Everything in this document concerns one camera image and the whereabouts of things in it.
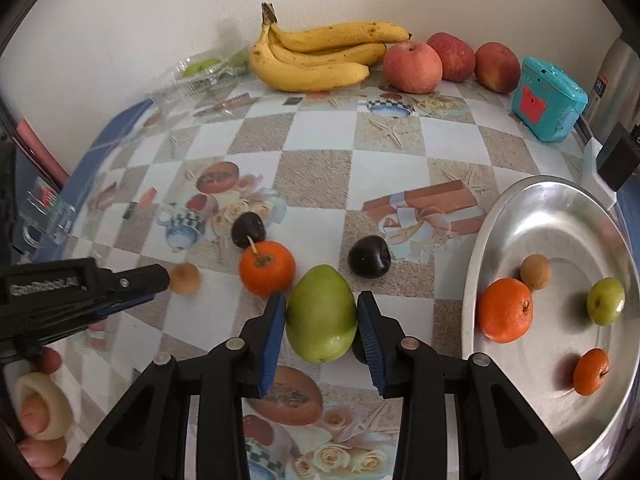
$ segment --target white wall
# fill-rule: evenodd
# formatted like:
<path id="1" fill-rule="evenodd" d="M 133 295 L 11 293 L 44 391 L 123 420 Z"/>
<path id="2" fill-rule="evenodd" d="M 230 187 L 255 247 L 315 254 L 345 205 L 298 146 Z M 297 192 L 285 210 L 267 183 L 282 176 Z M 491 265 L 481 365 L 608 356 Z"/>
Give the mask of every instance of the white wall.
<path id="1" fill-rule="evenodd" d="M 40 0 L 0 58 L 0 95 L 72 170 L 105 123 L 179 59 L 253 40 L 263 0 Z M 587 90 L 620 29 L 600 0 L 266 0 L 284 29 L 389 20 L 554 62 Z"/>

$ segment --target orange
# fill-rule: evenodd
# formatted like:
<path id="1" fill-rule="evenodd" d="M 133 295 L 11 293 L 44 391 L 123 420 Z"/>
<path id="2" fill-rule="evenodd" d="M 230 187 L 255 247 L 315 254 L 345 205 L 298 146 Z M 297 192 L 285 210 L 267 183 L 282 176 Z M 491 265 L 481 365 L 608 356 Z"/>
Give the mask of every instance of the orange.
<path id="1" fill-rule="evenodd" d="M 602 348 L 592 348 L 574 369 L 574 389 L 580 395 L 591 395 L 602 386 L 609 373 L 609 356 Z"/>
<path id="2" fill-rule="evenodd" d="M 478 325 L 496 343 L 525 335 L 533 321 L 531 292 L 522 282 L 502 278 L 489 285 L 478 302 Z"/>
<path id="3" fill-rule="evenodd" d="M 291 286 L 296 261 L 284 245 L 265 240 L 244 250 L 238 274 L 249 292 L 268 298 L 272 292 L 284 292 Z"/>

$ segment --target banana bunch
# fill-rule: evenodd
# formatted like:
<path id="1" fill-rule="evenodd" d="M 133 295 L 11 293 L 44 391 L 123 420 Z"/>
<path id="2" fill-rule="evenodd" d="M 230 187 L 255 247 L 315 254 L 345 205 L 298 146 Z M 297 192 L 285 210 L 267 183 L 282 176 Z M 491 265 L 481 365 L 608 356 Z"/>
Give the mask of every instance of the banana bunch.
<path id="1" fill-rule="evenodd" d="M 393 23 L 353 22 L 284 32 L 271 4 L 262 4 L 262 31 L 249 64 L 267 85 L 287 92 L 331 90 L 359 83 L 368 65 L 386 52 L 385 43 L 411 35 Z"/>

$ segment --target table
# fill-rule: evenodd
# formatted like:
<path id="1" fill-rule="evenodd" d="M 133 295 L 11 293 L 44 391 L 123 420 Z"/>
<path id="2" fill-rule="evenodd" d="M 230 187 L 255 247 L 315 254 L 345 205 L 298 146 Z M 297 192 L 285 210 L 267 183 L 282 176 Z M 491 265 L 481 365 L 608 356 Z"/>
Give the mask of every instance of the table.
<path id="1" fill-rule="evenodd" d="M 216 109 L 236 96 L 241 105 Z M 389 88 L 380 70 L 331 93 L 283 93 L 249 80 L 197 103 L 146 104 L 133 117 L 117 146 L 98 147 L 101 162 L 78 193 L 87 200 L 62 256 L 92 256 L 114 271 L 191 262 L 202 285 L 187 297 L 165 291 L 55 344 L 64 363 L 56 380 L 76 417 L 70 457 L 158 351 L 178 359 L 204 354 L 262 312 L 264 301 L 241 285 L 241 250 L 229 240 L 242 212 L 260 214 L 268 238 L 291 250 L 296 280 L 331 264 L 354 293 L 372 290 L 405 333 L 459 356 L 466 266 L 484 213 L 526 176 L 577 182 L 582 163 L 575 132 L 540 143 L 510 113 L 508 96 L 475 80 L 443 81 L 433 94 L 410 96 Z M 346 265 L 349 248 L 370 234 L 385 237 L 394 259 L 378 280 L 358 278 Z M 245 403 L 247 421 L 267 424 L 275 436 L 269 446 L 250 443 L 264 470 L 292 480 L 391 473 L 401 402 L 378 397 L 365 365 L 350 351 L 312 364 L 286 340 L 279 364 L 315 383 L 323 411 L 314 424 L 290 426 Z M 447 411 L 453 416 L 451 402 Z M 192 417 L 191 459 L 195 435 Z M 448 439 L 449 477 L 457 478 L 454 427 Z M 188 459 L 188 478 L 193 467 Z"/>

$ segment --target longan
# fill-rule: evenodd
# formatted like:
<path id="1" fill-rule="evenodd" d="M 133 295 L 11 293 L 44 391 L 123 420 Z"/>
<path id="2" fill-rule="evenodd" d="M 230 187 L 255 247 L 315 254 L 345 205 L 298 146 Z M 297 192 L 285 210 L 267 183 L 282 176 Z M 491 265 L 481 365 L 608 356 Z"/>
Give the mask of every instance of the longan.
<path id="1" fill-rule="evenodd" d="M 200 286 L 200 271 L 193 264 L 175 266 L 169 275 L 169 288 L 180 296 L 193 294 Z"/>
<path id="2" fill-rule="evenodd" d="M 520 266 L 520 280 L 529 290 L 545 288 L 551 281 L 549 260 L 542 254 L 530 254 Z"/>

